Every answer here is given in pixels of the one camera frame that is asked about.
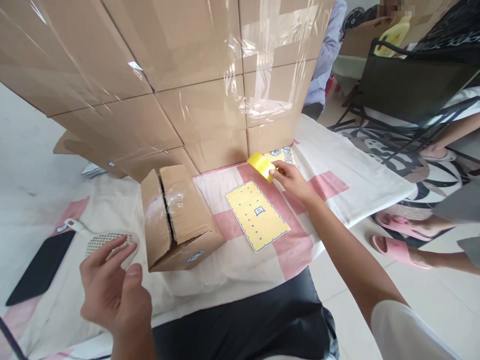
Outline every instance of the black phone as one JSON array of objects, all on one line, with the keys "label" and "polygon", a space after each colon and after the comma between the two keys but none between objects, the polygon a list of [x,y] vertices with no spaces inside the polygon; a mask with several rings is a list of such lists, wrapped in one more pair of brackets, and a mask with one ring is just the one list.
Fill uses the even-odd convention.
[{"label": "black phone", "polygon": [[75,231],[67,231],[43,242],[6,301],[6,306],[22,303],[48,290],[74,235]]}]

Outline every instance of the blue shirt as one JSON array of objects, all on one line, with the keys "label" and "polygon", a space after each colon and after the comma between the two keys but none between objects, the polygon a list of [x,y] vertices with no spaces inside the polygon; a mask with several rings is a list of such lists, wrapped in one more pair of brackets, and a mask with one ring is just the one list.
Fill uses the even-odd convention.
[{"label": "blue shirt", "polygon": [[342,29],[346,12],[347,2],[345,0],[336,0],[328,21],[325,38],[316,62],[308,94],[305,98],[305,105],[321,103],[325,107],[325,87],[332,72],[334,61],[339,55],[340,30]]}]

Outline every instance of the yellow bottle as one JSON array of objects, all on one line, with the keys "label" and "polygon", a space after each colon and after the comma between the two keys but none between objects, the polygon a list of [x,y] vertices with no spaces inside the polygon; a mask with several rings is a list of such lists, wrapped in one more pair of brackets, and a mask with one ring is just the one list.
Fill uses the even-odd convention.
[{"label": "yellow bottle", "polygon": [[[398,24],[389,28],[380,36],[380,40],[399,47],[410,30],[411,18],[411,16],[402,17]],[[380,45],[375,47],[375,51],[373,53],[384,58],[391,58],[396,54],[395,51],[389,49],[388,47]]]}]

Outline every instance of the hand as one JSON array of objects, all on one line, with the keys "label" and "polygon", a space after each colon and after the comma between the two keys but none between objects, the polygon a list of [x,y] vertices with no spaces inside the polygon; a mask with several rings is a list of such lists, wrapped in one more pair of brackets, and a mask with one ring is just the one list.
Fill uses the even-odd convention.
[{"label": "hand", "polygon": [[294,165],[281,160],[274,161],[272,164],[278,168],[278,171],[270,170],[270,175],[300,201],[317,195]]},{"label": "hand", "polygon": [[137,244],[123,246],[111,254],[126,240],[127,236],[121,236],[105,243],[80,264],[85,290],[80,315],[107,329],[113,337],[152,329],[152,299],[142,287],[142,266],[135,263],[126,272],[121,268]]}]

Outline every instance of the yellow tape roll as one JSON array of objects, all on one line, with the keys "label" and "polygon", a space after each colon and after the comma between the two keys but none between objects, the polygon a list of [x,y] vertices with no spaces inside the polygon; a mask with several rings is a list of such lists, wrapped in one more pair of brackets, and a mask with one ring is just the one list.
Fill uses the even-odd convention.
[{"label": "yellow tape roll", "polygon": [[265,156],[260,154],[259,152],[255,152],[250,158],[248,159],[248,163],[252,165],[255,170],[257,170],[260,175],[262,175],[269,183],[271,183],[274,178],[270,175],[270,170],[277,170],[275,166],[268,161]]}]

